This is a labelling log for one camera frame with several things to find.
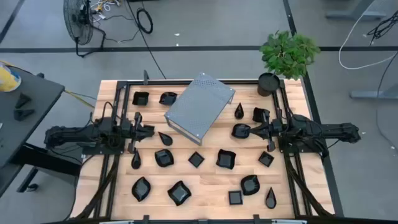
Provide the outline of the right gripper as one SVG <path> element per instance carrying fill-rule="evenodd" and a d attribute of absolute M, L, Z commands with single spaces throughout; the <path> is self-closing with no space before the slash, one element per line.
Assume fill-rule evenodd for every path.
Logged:
<path fill-rule="evenodd" d="M 275 142 L 272 140 L 272 138 L 280 135 L 282 125 L 278 119 L 273 119 L 270 121 L 269 113 L 270 112 L 268 110 L 264 110 L 262 112 L 262 124 L 251 128 L 250 133 L 267 140 L 267 151 L 272 152 L 275 150 Z"/>

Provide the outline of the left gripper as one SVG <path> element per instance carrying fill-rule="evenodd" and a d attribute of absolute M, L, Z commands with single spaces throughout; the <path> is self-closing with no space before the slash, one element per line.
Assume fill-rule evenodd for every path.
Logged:
<path fill-rule="evenodd" d="M 154 126 L 143 125 L 141 126 L 142 115 L 140 112 L 135 112 L 134 124 L 132 124 L 127 118 L 123 121 L 123 138 L 131 139 L 127 147 L 127 151 L 131 154 L 136 153 L 135 143 L 136 141 L 141 142 L 145 138 L 151 138 L 154 135 Z"/>

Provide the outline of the black wavy square plate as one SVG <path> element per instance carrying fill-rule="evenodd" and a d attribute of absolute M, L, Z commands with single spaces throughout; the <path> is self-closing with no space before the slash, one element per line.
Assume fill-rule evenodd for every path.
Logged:
<path fill-rule="evenodd" d="M 227 168 L 232 170 L 235 165 L 236 154 L 232 151 L 225 151 L 220 149 L 218 151 L 218 157 L 216 161 L 216 165 L 219 167 Z"/>
<path fill-rule="evenodd" d="M 133 105 L 145 106 L 149 101 L 149 92 L 146 91 L 136 91 L 133 96 Z"/>
<path fill-rule="evenodd" d="M 257 123 L 263 123 L 269 120 L 269 110 L 262 109 L 262 108 L 254 108 L 252 120 Z"/>
<path fill-rule="evenodd" d="M 167 193 L 176 206 L 182 205 L 186 199 L 192 196 L 190 189 L 182 180 L 178 181 L 173 187 L 168 189 Z"/>

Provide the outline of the black leaf-shaped plate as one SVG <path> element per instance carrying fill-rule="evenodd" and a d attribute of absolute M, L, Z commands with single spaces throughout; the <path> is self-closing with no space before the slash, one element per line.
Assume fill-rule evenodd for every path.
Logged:
<path fill-rule="evenodd" d="M 141 202 L 148 196 L 150 190 L 149 181 L 145 177 L 141 177 L 132 186 L 131 193 L 138 202 Z"/>
<path fill-rule="evenodd" d="M 260 183 L 257 175 L 248 175 L 242 178 L 240 182 L 243 195 L 256 194 L 260 189 Z"/>
<path fill-rule="evenodd" d="M 174 164 L 174 157 L 168 149 L 162 149 L 154 153 L 155 161 L 160 167 L 167 167 Z"/>
<path fill-rule="evenodd" d="M 162 105 L 172 105 L 177 99 L 177 94 L 174 92 L 164 92 L 160 96 L 159 103 Z"/>
<path fill-rule="evenodd" d="M 233 126 L 231 135 L 238 139 L 246 139 L 250 135 L 251 127 L 246 124 L 238 123 Z"/>

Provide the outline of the grey perforated metal stand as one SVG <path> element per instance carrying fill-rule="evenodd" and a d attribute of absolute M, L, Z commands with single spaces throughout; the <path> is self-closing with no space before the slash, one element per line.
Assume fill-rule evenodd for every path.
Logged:
<path fill-rule="evenodd" d="M 207 74 L 193 79 L 164 114 L 176 132 L 201 146 L 203 138 L 225 106 L 233 100 L 235 90 Z"/>

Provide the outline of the green potted plant black pot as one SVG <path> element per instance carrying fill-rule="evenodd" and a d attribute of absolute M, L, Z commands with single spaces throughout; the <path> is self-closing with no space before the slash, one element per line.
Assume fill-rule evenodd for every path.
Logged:
<path fill-rule="evenodd" d="M 307 67 L 315 62 L 321 52 L 311 38 L 288 30 L 269 34 L 260 46 L 264 68 L 274 75 L 283 75 L 288 80 L 299 80 L 307 75 Z"/>

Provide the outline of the black side desk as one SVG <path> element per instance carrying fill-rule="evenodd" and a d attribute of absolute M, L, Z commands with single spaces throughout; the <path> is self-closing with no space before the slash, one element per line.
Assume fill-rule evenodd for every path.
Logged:
<path fill-rule="evenodd" d="M 75 162 L 27 143 L 65 87 L 21 68 L 11 67 L 11 71 L 17 73 L 22 82 L 12 92 L 0 92 L 0 197 L 26 164 L 72 176 L 78 176 L 81 169 Z M 32 99 L 27 105 L 34 113 L 23 121 L 16 121 L 14 107 L 21 93 Z"/>

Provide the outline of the black triangular printed part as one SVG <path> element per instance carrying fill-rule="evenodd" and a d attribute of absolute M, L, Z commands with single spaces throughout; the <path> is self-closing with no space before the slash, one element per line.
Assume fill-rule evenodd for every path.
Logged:
<path fill-rule="evenodd" d="M 29 103 L 31 101 L 31 97 L 29 97 L 28 95 L 25 95 L 23 93 L 21 93 L 18 97 L 18 100 L 16 102 L 15 105 L 15 109 L 19 109 L 21 107 L 23 107 L 24 105 L 26 105 L 27 103 Z"/>
<path fill-rule="evenodd" d="M 14 110 L 13 111 L 13 117 L 16 121 L 23 121 L 26 118 L 28 118 L 30 115 L 34 114 L 35 110 L 29 109 L 29 110 Z"/>

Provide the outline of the black floor fan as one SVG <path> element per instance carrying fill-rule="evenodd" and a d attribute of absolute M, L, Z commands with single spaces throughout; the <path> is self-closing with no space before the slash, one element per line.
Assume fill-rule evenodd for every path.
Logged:
<path fill-rule="evenodd" d="M 63 0 L 63 17 L 69 36 L 75 43 L 75 53 L 84 58 L 96 52 L 102 52 L 106 33 L 104 30 L 94 26 L 94 10 L 91 9 L 90 0 Z M 79 46 L 88 44 L 94 30 L 102 34 L 101 44 L 98 48 L 87 53 L 79 53 Z"/>

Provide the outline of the yellow white bag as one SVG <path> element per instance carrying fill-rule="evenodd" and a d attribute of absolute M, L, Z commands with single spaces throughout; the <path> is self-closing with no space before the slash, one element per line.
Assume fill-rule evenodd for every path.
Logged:
<path fill-rule="evenodd" d="M 19 88 L 21 83 L 21 77 L 17 73 L 13 73 L 8 64 L 0 61 L 0 91 L 14 91 Z"/>

